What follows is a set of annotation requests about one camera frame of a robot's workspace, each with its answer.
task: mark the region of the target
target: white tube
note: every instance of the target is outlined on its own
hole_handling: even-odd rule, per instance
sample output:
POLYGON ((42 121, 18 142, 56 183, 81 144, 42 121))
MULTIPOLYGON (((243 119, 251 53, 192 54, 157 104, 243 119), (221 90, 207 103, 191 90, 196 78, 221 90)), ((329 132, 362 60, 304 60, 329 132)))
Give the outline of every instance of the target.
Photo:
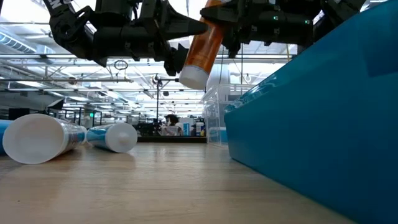
POLYGON ((90 128, 87 142, 113 152, 128 152, 137 144, 137 131, 126 123, 108 124, 90 128))
POLYGON ((85 133, 77 124, 44 114, 29 114, 8 126, 3 146, 17 162, 40 164, 74 149, 84 138, 85 133))

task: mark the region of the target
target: orange bottle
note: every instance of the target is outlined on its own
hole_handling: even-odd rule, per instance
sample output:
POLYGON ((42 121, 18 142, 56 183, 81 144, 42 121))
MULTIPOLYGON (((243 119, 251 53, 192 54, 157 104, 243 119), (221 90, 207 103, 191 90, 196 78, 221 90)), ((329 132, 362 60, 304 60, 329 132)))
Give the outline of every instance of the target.
MULTIPOLYGON (((224 2, 228 2, 228 0, 207 0, 205 7, 216 6, 224 2)), ((203 17, 200 21, 208 24, 209 29, 204 34, 196 35, 193 38, 180 74, 180 83, 196 90, 206 88, 207 79, 224 37, 222 25, 215 24, 203 17)))

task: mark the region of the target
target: tube cap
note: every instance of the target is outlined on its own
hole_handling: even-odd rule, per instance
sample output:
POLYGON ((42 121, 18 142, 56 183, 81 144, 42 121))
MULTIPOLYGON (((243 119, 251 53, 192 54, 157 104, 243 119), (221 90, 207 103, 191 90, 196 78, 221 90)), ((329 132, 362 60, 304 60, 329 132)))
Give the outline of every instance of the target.
POLYGON ((115 124, 105 134, 106 145, 114 152, 128 152, 136 146, 137 131, 126 123, 115 124))
POLYGON ((194 65, 184 66, 180 74, 180 83, 194 90, 204 90, 207 79, 209 79, 209 74, 194 65))
POLYGON ((44 114, 16 119, 4 133, 4 150, 11 159, 23 164, 40 164, 61 154, 65 133, 61 124, 44 114))

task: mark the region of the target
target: table surface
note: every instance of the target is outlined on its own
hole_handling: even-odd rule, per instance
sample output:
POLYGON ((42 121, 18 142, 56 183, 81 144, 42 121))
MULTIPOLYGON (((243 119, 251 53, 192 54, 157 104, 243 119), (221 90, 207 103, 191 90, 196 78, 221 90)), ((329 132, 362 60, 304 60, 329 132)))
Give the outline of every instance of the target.
POLYGON ((353 223, 206 144, 80 147, 50 162, 0 157, 1 223, 353 223))

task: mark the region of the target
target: robotic arm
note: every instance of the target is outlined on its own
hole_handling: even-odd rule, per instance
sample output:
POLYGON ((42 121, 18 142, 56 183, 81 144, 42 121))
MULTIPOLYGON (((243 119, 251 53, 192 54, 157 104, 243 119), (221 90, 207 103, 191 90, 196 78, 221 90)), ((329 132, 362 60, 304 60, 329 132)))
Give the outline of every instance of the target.
MULTIPOLYGON (((164 61, 170 76, 182 70, 188 49, 170 47, 168 40, 207 31, 205 23, 177 13, 168 0, 96 0, 78 12, 73 0, 44 0, 57 44, 79 58, 106 66, 108 57, 154 58, 164 61), (137 18, 138 4, 142 3, 137 18), (95 28, 89 29, 88 23, 95 28)), ((241 43, 251 40, 311 46, 355 15, 366 0, 231 0, 204 8, 201 15, 224 24, 223 45, 234 58, 241 43), (324 16, 314 25, 320 11, 324 16)))
POLYGON ((54 40, 77 57, 104 67, 112 56, 154 58, 164 61, 167 73, 175 76, 183 67, 188 49, 182 45, 172 48, 168 40, 207 30, 206 24, 177 13, 167 0, 97 0, 95 11, 86 6, 78 12, 72 1, 44 0, 54 40), (137 18, 140 2, 141 15, 137 18))
POLYGON ((223 45, 234 58, 241 43, 251 40, 297 44, 306 49, 334 28, 359 13, 366 0, 232 0, 204 8, 201 15, 229 27, 223 45), (314 18, 325 14, 315 25, 314 18))

